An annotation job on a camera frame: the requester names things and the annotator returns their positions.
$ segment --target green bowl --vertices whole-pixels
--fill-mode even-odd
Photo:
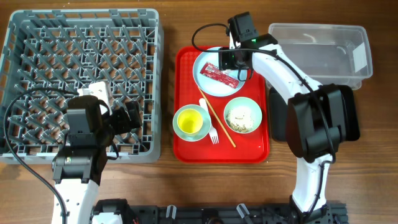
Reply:
[[[250,131],[245,132],[245,133],[242,133],[242,132],[239,132],[239,131],[235,131],[234,129],[232,129],[229,126],[229,124],[228,124],[228,122],[226,120],[226,116],[229,113],[229,111],[231,111],[232,109],[237,108],[239,106],[248,107],[251,110],[251,116],[252,116],[252,118],[254,120],[253,128]],[[254,100],[252,100],[250,98],[247,98],[247,97],[237,97],[237,98],[232,99],[225,106],[225,109],[224,109],[224,120],[225,120],[225,123],[228,125],[228,127],[232,131],[234,131],[236,133],[239,133],[239,134],[248,134],[248,133],[253,132],[254,130],[256,130],[260,126],[261,121],[262,121],[262,112],[261,112],[260,106]]]

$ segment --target plastic bin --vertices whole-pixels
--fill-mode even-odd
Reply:
[[[0,59],[0,118],[22,91],[76,91],[106,81],[112,109],[134,100],[142,110],[142,127],[115,136],[119,159],[108,162],[154,162],[160,156],[163,41],[154,9],[16,11]],[[68,131],[63,112],[72,97],[40,92],[20,98],[8,123],[0,124],[0,138],[8,125],[13,148],[26,163],[50,164]],[[0,162],[17,163],[4,145]]]
[[[358,89],[373,74],[368,36],[361,26],[274,23],[268,33],[293,63],[322,84]]]

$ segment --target tray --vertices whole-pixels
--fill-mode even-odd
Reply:
[[[177,112],[177,110],[184,105],[199,105],[199,99],[202,98],[202,96],[193,80],[192,67],[195,59],[200,53],[201,52],[193,47],[184,47],[177,54],[175,60],[174,112]],[[238,96],[245,96],[253,99],[262,110],[262,123],[259,128],[252,133],[235,133],[229,129],[223,119],[225,105]],[[182,162],[197,164],[251,164],[264,161],[269,153],[265,79],[255,73],[250,80],[246,81],[242,89],[235,94],[225,97],[215,97],[206,94],[206,97],[223,122],[229,135],[234,140],[236,148],[229,142],[213,113],[210,112],[211,121],[218,131],[220,143],[213,145],[208,136],[197,142],[186,142],[174,133],[173,150],[177,159]]]
[[[115,109],[138,101],[142,128],[117,135],[116,163],[154,162],[160,156],[160,72],[163,30],[154,9],[16,11],[0,59],[0,116],[20,92],[35,87],[68,91],[109,83]],[[68,131],[63,117],[73,95],[34,93],[16,102],[7,124],[15,151],[28,164],[50,164]],[[107,149],[109,156],[115,152]],[[0,146],[0,161],[15,164]]]

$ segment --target wooden chopstick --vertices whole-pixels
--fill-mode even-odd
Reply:
[[[201,90],[199,87],[198,87],[198,89],[199,89],[201,95],[203,96],[203,98],[206,100],[207,105],[210,107],[210,109],[211,109],[211,111],[213,112],[214,116],[216,117],[218,123],[219,123],[220,126],[223,128],[223,130],[224,130],[226,136],[228,137],[229,141],[231,142],[232,146],[233,146],[233,147],[236,147],[235,142],[231,139],[231,136],[229,136],[229,134],[228,134],[228,132],[226,131],[226,129],[225,129],[223,123],[222,123],[222,122],[220,121],[220,119],[218,118],[216,112],[214,111],[214,109],[213,109],[213,107],[211,106],[210,102],[207,100],[205,94],[202,92],[202,90]]]

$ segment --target white plate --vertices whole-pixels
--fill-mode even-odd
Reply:
[[[210,48],[209,50],[218,50],[220,47],[213,47]],[[236,88],[232,88],[228,85],[225,85],[224,83],[221,83],[216,80],[212,80],[211,78],[208,78],[200,73],[200,70],[203,68],[203,66],[207,63],[210,62],[213,65],[216,65],[218,67],[218,53],[208,53],[208,52],[202,52],[197,59],[195,60],[195,63],[193,64],[193,79],[195,83],[199,86],[201,90],[203,90],[205,93],[211,95],[211,96],[229,96],[237,91],[239,91],[243,85],[244,82],[239,82],[238,86]],[[231,71],[229,76],[233,77],[234,79],[238,79],[238,71]],[[245,80],[248,75],[247,70],[242,70],[241,71],[241,79]]]

